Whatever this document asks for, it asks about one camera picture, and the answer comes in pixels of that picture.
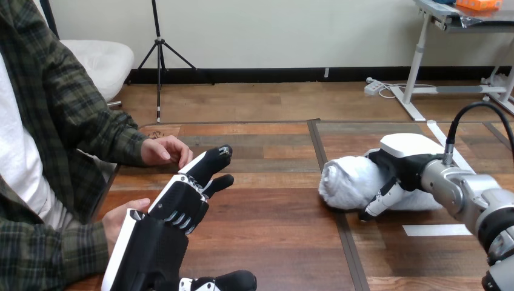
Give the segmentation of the person's hand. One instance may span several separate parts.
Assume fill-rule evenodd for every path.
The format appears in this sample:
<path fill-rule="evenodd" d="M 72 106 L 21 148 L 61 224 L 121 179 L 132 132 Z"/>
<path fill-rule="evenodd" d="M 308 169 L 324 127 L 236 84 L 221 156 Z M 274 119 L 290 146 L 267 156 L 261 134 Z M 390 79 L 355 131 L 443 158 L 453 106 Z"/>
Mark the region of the person's hand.
<path fill-rule="evenodd" d="M 141 158 L 147 166 L 176 164 L 182 169 L 193 159 L 193 152 L 175 136 L 146 139 L 141 146 Z"/>
<path fill-rule="evenodd" d="M 120 234 L 126 211 L 128 209 L 145 210 L 149 204 L 150 200 L 148 198 L 136 199 L 118 206 L 104 215 L 101 221 L 104 226 L 109 257 L 112 255 L 114 246 Z"/>

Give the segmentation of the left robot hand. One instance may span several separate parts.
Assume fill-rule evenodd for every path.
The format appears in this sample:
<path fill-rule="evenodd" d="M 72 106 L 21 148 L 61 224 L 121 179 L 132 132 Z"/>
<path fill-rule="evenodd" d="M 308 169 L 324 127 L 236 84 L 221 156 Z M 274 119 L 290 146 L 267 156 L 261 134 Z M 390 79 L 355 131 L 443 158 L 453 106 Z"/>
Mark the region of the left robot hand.
<path fill-rule="evenodd" d="M 128 209 L 101 290 L 256 290 L 256 276 L 236 270 L 220 276 L 179 274 L 192 233 L 214 193 L 230 187 L 232 147 L 211 148 L 173 175 L 147 212 Z"/>

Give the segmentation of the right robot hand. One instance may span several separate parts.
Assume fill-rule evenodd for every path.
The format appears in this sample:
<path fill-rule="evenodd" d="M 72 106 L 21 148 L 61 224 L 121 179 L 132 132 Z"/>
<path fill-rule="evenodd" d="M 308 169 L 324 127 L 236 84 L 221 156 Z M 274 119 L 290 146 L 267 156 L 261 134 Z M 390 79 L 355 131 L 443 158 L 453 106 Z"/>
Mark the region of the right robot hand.
<path fill-rule="evenodd" d="M 421 174 L 429 162 L 441 160 L 443 152 L 443 146 L 422 134 L 394 133 L 382 137 L 380 147 L 368 150 L 364 156 L 385 169 L 389 178 L 358 218 L 373 220 L 415 190 L 422 190 Z"/>

